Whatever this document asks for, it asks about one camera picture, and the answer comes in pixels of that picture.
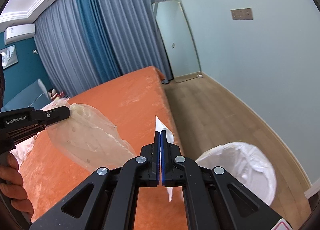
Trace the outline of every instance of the orange bedspread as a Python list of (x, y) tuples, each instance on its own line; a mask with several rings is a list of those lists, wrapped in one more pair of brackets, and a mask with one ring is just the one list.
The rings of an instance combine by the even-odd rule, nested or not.
[[(100, 110), (117, 125), (120, 137), (128, 141), (137, 154), (142, 146), (153, 142), (156, 115), (173, 132), (175, 144), (180, 146), (159, 76), (162, 74), (156, 68), (144, 68), (81, 93), (69, 103), (88, 104)], [(50, 142), (46, 131), (38, 136), (20, 172), (35, 209), (32, 221), (90, 174), (61, 154)], [(171, 202), (162, 186), (140, 188), (134, 229), (186, 230), (180, 188), (174, 189)]]

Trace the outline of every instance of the finger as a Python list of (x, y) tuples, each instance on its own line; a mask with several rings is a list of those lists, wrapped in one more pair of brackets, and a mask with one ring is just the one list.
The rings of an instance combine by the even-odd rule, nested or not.
[(0, 184), (1, 192), (10, 198), (24, 200), (28, 198), (26, 190), (18, 185)]
[(33, 206), (30, 200), (11, 200), (11, 205), (18, 211), (26, 212), (28, 215), (30, 215), (30, 219), (33, 216)]
[(0, 165), (0, 178), (8, 180), (14, 185), (23, 186), (21, 174), (11, 167), (4, 167)]
[(19, 163), (12, 153), (8, 153), (7, 163), (11, 168), (14, 168), (17, 171), (19, 170)]

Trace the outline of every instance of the white air conditioner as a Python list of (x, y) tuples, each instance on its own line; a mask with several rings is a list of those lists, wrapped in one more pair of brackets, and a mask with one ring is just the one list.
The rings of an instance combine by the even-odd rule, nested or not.
[(36, 34), (34, 23), (9, 27), (4, 31), (4, 44), (10, 44), (23, 39), (30, 39)]

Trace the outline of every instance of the wooden floor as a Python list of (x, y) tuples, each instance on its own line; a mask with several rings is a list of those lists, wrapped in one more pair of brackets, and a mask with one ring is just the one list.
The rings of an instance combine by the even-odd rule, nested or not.
[(277, 190), (271, 207), (299, 229), (311, 213), (304, 191), (308, 182), (275, 134), (241, 101), (208, 77), (164, 85), (186, 156), (228, 142), (256, 145), (276, 171)]

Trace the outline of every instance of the light switch panel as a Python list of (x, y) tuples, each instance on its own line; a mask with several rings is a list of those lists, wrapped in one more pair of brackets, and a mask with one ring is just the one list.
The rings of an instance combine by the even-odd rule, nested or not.
[(234, 20), (253, 20), (251, 8), (231, 10), (231, 14)]

